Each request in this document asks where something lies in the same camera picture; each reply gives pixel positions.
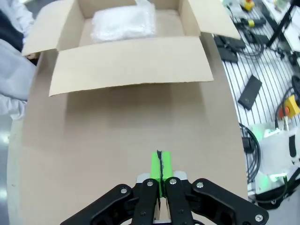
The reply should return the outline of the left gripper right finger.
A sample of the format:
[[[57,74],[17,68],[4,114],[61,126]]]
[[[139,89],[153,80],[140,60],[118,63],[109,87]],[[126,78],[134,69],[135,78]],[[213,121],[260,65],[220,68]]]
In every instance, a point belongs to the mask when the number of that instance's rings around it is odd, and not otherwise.
[[[265,209],[208,179],[191,183],[175,177],[169,152],[160,153],[160,185],[174,225],[194,224],[193,214],[217,225],[264,225],[269,220]]]

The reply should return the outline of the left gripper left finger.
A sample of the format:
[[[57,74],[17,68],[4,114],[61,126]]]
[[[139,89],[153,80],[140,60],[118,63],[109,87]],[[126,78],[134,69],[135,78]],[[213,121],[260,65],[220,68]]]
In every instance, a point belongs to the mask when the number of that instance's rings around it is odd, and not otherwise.
[[[63,225],[151,225],[160,197],[160,183],[148,178],[134,187],[119,184],[62,222]]]

